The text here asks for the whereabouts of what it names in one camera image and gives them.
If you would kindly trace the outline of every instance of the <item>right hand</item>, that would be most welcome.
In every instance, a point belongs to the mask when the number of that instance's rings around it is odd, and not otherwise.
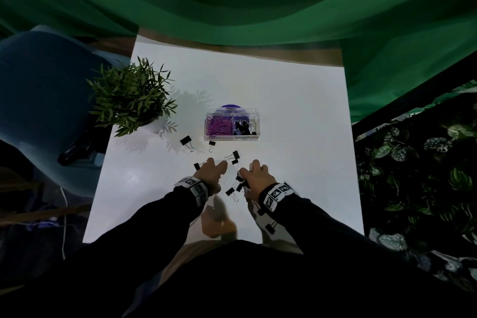
[[[239,172],[241,177],[247,180],[250,185],[250,191],[245,193],[245,198],[256,203],[259,203],[259,195],[263,190],[272,183],[277,183],[277,180],[269,174],[268,166],[260,166],[260,161],[257,159],[252,162],[252,171],[242,167]]]

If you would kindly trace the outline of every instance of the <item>white table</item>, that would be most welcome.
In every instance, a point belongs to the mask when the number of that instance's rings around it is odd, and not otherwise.
[[[162,198],[173,184],[195,172],[193,164],[219,162],[238,150],[240,167],[253,159],[267,164],[278,181],[288,182],[332,217],[363,232],[344,69],[277,62],[248,56],[189,49],[137,37],[132,61],[147,57],[162,63],[175,80],[177,132],[161,135],[140,129],[109,140],[103,169],[83,238],[91,243],[129,219],[144,204]],[[258,141],[218,141],[213,153],[204,141],[210,108],[236,104],[260,113]],[[179,140],[189,135],[194,152]],[[239,202],[225,195],[236,176],[229,165],[228,184],[219,196],[239,239],[261,243],[242,193]],[[200,223],[187,242],[205,238]]]

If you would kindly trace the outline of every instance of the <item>cable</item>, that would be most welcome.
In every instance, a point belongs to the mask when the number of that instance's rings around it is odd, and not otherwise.
[[[68,207],[68,200],[66,199],[66,195],[64,194],[63,188],[60,186],[61,193],[63,195],[64,203],[66,204],[66,207]],[[64,222],[63,222],[63,244],[61,246],[61,255],[63,257],[63,260],[66,259],[66,256],[64,255],[64,242],[66,240],[66,214],[63,216]]]

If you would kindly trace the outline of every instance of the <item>green fabric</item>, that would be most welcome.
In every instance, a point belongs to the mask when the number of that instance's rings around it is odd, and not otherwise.
[[[0,33],[72,35],[137,26],[210,44],[340,40],[359,120],[477,50],[477,0],[1,0]]]

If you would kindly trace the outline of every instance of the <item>left hand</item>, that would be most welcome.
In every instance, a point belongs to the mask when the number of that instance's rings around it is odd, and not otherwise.
[[[209,157],[207,162],[200,167],[200,170],[196,171],[194,177],[202,180],[210,188],[210,195],[217,194],[221,188],[218,184],[218,179],[227,171],[227,161],[223,160],[217,166],[213,158]]]

